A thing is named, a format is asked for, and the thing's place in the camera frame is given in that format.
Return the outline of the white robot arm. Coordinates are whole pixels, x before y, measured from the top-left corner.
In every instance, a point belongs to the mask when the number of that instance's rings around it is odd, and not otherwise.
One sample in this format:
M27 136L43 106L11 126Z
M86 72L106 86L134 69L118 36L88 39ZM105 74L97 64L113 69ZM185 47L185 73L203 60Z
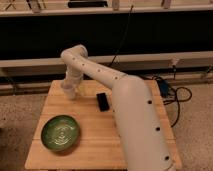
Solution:
M90 61L83 45L64 50L60 57L67 66L62 86L72 98L83 74L112 90L112 107L128 171L176 171L151 90L143 79Z

